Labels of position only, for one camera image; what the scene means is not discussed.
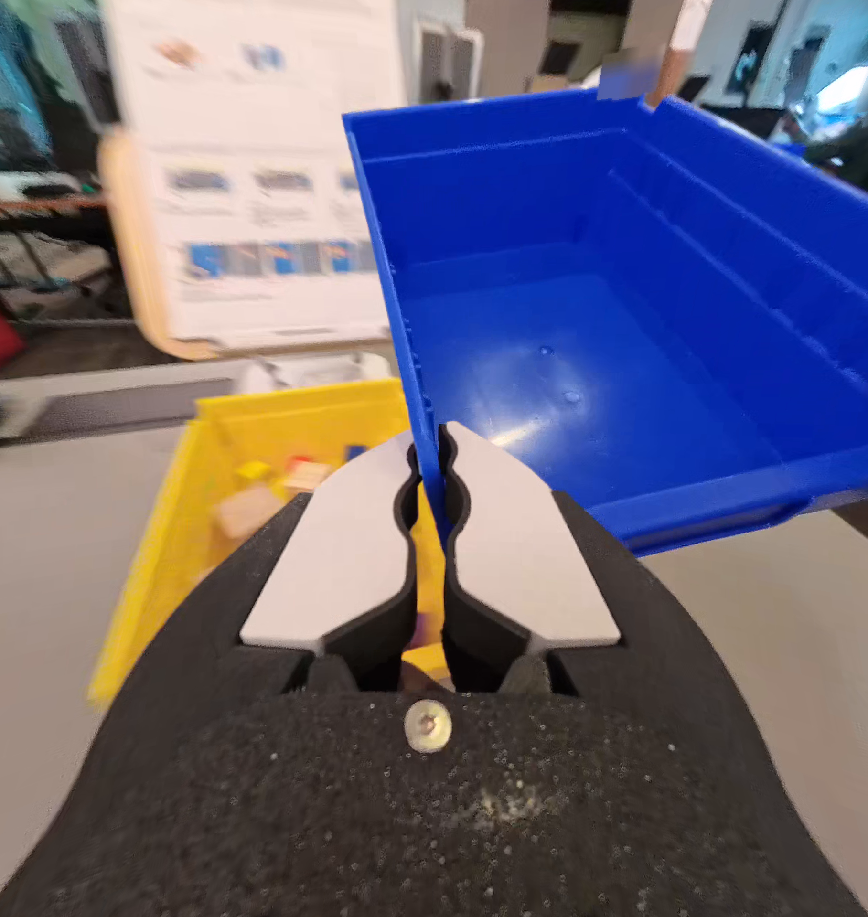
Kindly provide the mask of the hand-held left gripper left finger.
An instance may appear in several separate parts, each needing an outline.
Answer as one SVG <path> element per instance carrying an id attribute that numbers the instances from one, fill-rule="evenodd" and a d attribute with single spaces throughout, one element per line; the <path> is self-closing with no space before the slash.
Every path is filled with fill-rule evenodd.
<path id="1" fill-rule="evenodd" d="M 311 494 L 242 625 L 242 644 L 336 656 L 359 685 L 390 689 L 416 633 L 417 519 L 417 455 L 404 431 Z"/>

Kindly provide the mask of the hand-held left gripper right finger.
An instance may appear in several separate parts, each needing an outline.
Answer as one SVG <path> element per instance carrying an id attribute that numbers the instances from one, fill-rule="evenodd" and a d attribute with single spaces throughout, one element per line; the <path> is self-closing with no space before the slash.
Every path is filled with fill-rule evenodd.
<path id="1" fill-rule="evenodd" d="M 521 659 L 622 640 L 554 490 L 457 421 L 439 430 L 445 548 L 442 644 L 459 692 L 495 692 Z"/>

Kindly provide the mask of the yellow plastic bin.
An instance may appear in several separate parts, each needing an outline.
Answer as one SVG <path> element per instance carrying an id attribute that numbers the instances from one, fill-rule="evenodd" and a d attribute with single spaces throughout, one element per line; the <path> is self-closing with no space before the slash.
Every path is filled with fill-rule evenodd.
<path id="1" fill-rule="evenodd" d="M 349 448 L 375 448 L 409 429 L 394 379 L 205 398 L 162 482 L 97 660 L 87 698 L 105 710 L 137 660 L 193 588 L 239 545 L 218 527 L 218 505 L 267 466 L 280 485 L 297 461 L 338 469 Z"/>

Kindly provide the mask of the blue plastic bin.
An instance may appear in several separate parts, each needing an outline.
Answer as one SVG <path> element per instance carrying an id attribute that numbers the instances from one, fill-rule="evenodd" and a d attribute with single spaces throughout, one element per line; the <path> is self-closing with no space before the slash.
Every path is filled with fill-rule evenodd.
<path id="1" fill-rule="evenodd" d="M 868 194 L 680 100 L 343 124 L 442 543 L 450 421 L 637 555 L 868 497 Z"/>

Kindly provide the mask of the white desk stand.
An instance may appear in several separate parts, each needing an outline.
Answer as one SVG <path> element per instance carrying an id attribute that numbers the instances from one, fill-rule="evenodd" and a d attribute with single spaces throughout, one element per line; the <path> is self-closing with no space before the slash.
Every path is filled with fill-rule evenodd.
<path id="1" fill-rule="evenodd" d="M 264 395 L 292 389 L 374 382 L 393 377 L 389 361 L 369 352 L 258 357 L 247 361 L 233 395 Z"/>

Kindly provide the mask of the beige wooden board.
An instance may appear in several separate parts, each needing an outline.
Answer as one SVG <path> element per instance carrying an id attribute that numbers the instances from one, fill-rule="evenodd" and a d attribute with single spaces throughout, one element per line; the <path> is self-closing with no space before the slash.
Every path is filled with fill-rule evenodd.
<path id="1" fill-rule="evenodd" d="M 245 338 L 174 337 L 168 320 L 167 290 L 160 273 L 153 205 L 145 193 L 139 148 L 129 131 L 117 125 L 100 138 L 97 165 L 135 324 L 160 352 L 180 361 L 204 362 L 358 351 L 372 352 L 394 363 L 394 344 L 388 331 L 371 338 L 250 338 L 250 347 L 245 346 Z"/>

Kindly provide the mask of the white paper sheet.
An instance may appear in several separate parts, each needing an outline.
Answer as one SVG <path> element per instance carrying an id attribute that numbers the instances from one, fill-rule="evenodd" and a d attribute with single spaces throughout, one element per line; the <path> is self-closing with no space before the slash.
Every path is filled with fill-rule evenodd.
<path id="1" fill-rule="evenodd" d="M 389 338 L 343 116 L 399 107 L 395 2 L 102 2 L 171 338 Z"/>

